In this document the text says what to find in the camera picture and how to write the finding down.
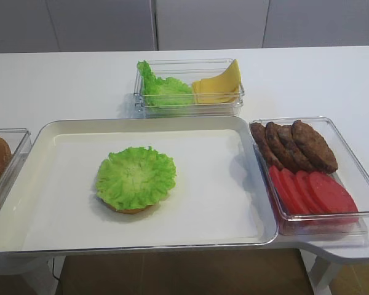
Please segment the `tomato slice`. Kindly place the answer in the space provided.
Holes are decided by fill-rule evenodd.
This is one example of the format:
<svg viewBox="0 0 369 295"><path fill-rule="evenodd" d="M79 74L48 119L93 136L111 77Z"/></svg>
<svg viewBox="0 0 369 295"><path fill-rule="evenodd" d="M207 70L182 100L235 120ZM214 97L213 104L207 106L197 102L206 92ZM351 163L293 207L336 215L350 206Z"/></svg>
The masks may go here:
<svg viewBox="0 0 369 295"><path fill-rule="evenodd" d="M357 206L345 188L333 178L312 172L307 178L309 191L316 203L327 213L355 213Z"/></svg>
<svg viewBox="0 0 369 295"><path fill-rule="evenodd" d="M280 171L276 166L269 167L269 174L272 179L273 184L276 187L276 190L279 194L279 197L287 209L288 214L299 213L299 208L296 206L296 203L293 202L285 188L283 187L282 182L280 181Z"/></svg>
<svg viewBox="0 0 369 295"><path fill-rule="evenodd" d="M288 209L290 214L309 214L310 210L304 203L301 194L295 186L294 182L294 174L284 168L280 171L280 181L290 199L288 205L290 208Z"/></svg>
<svg viewBox="0 0 369 295"><path fill-rule="evenodd" d="M300 170L296 173L294 182L298 192L300 193L303 202L308 207L309 211L312 214L321 214L323 213L321 207L317 204L317 202L313 199L310 188L308 186L308 176L309 174L306 171Z"/></svg>

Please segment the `green lettuce leaf on bun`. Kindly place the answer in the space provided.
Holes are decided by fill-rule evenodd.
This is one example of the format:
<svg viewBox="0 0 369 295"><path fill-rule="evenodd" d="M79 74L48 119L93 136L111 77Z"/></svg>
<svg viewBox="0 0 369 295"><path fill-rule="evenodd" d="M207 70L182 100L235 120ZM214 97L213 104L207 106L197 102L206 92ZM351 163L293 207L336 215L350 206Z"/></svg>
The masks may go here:
<svg viewBox="0 0 369 295"><path fill-rule="evenodd" d="M128 147L102 161L95 182L99 199L108 202L160 202L175 187L177 170L167 154L152 147Z"/></svg>

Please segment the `green lettuce leaves in container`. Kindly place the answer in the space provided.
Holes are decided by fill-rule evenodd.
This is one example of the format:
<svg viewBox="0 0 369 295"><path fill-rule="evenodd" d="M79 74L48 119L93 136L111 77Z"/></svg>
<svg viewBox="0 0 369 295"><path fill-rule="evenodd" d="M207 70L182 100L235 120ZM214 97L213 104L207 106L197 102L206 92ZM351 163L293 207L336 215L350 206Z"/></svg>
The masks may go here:
<svg viewBox="0 0 369 295"><path fill-rule="evenodd" d="M146 60L139 61L137 69L143 81L141 93L146 105L153 111L166 106L183 107L194 104L190 86L181 80L157 77Z"/></svg>

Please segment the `clear lettuce cheese container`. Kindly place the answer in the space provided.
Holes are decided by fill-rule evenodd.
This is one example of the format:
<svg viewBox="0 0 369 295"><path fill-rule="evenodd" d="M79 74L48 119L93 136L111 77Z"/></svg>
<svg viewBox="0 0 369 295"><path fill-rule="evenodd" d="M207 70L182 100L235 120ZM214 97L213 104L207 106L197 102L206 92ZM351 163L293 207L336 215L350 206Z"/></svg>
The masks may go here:
<svg viewBox="0 0 369 295"><path fill-rule="evenodd" d="M174 77L189 85L192 90L193 82L221 74L233 60L235 59L146 61L157 77ZM245 91L241 80L240 95L230 103L197 104L194 100L194 104L191 105L183 107L166 106L153 111L151 107L146 105L145 98L141 93L142 82L140 72L137 69L133 96L137 111L145 117L238 115L243 106Z"/></svg>

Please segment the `yellow cheese slices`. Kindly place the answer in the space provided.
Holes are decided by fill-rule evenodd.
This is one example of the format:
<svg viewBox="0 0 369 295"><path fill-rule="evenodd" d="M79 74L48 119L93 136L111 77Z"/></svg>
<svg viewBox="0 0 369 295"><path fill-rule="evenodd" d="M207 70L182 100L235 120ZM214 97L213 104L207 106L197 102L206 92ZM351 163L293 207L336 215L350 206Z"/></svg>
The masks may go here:
<svg viewBox="0 0 369 295"><path fill-rule="evenodd" d="M192 83L197 104L230 103L240 95L241 75L237 60L221 74Z"/></svg>

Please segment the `white parchment paper sheet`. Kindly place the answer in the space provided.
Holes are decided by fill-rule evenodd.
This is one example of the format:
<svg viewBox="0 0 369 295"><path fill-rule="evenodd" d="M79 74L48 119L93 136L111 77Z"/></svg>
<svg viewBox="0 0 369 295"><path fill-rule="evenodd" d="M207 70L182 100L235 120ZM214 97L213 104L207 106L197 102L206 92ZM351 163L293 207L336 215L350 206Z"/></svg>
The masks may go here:
<svg viewBox="0 0 369 295"><path fill-rule="evenodd" d="M175 162L168 197L138 214L97 198L95 178L110 152L151 146ZM262 236L239 134L232 130L59 135L24 250L70 250L238 242Z"/></svg>

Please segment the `bottom bun half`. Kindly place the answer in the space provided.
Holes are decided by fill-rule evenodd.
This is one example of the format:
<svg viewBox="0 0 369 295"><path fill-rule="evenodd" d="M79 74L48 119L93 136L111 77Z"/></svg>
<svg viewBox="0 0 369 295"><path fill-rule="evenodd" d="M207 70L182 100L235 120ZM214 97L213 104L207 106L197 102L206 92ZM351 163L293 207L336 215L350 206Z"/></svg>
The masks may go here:
<svg viewBox="0 0 369 295"><path fill-rule="evenodd" d="M132 202L108 202L106 200L100 199L109 209L122 214L137 214L142 211L157 205L158 202L149 202L149 201L132 201Z"/></svg>

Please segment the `brown patty far left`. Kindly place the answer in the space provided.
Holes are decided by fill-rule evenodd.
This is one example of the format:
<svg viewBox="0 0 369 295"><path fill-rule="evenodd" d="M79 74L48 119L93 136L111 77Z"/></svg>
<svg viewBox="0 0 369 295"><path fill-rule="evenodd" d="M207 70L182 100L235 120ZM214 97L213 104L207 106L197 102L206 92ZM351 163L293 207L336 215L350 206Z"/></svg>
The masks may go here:
<svg viewBox="0 0 369 295"><path fill-rule="evenodd" d="M272 152L268 142L266 141L265 127L258 122L251 123L250 132L268 166L275 166L279 170L283 169L284 166Z"/></svg>

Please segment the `brown patty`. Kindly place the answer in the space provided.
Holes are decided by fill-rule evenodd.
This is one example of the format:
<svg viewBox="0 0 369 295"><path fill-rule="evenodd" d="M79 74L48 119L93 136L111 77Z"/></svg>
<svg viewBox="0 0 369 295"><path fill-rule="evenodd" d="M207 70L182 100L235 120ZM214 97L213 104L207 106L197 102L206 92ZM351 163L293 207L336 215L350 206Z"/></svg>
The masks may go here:
<svg viewBox="0 0 369 295"><path fill-rule="evenodd" d="M292 126L283 125L277 129L278 136L281 143L284 145L292 159L295 161L300 170L312 172L315 167L310 163L308 158L301 152L299 147L296 145L292 136Z"/></svg>
<svg viewBox="0 0 369 295"><path fill-rule="evenodd" d="M279 170L283 169L284 166L272 152L268 142L266 141L265 127L258 122L251 123L250 132L268 166L275 166Z"/></svg>
<svg viewBox="0 0 369 295"><path fill-rule="evenodd" d="M280 141L278 135L278 129L280 125L275 124L274 122L268 122L265 128L266 141L274 153L274 155L279 159L281 164L292 173L296 173L300 168L293 160L293 157L286 150L285 146Z"/></svg>
<svg viewBox="0 0 369 295"><path fill-rule="evenodd" d="M338 163L324 137L309 124L296 120L292 123L292 137L301 152L315 169L324 173L334 173Z"/></svg>

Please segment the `brown patty front right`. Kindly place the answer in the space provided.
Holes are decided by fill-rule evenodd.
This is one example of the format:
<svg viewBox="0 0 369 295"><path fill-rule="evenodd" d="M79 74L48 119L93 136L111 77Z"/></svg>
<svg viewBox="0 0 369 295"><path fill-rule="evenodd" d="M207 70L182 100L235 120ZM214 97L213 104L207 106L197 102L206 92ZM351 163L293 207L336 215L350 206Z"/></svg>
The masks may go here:
<svg viewBox="0 0 369 295"><path fill-rule="evenodd" d="M292 137L301 152L315 169L324 173L334 173L338 163L324 137L309 124L296 120L292 123Z"/></svg>

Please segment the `clear bun container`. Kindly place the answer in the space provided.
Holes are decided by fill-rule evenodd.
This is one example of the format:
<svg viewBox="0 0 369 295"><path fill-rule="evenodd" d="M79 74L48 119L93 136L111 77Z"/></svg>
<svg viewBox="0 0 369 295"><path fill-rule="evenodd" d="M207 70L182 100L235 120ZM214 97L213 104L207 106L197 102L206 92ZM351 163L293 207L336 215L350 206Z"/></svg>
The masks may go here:
<svg viewBox="0 0 369 295"><path fill-rule="evenodd" d="M0 208L4 203L31 149L30 132L24 128L2 128L0 137L10 147L12 157L0 177Z"/></svg>

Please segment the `white metal serving tray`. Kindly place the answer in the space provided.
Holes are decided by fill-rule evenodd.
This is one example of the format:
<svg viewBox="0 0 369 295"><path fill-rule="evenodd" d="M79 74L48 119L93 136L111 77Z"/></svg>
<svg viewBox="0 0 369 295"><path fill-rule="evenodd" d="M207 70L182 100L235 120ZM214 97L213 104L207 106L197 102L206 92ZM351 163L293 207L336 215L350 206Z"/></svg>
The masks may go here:
<svg viewBox="0 0 369 295"><path fill-rule="evenodd" d="M96 196L110 152L152 147L177 168L169 196L120 214ZM277 223L246 121L233 116L47 124L0 209L0 254L261 246Z"/></svg>

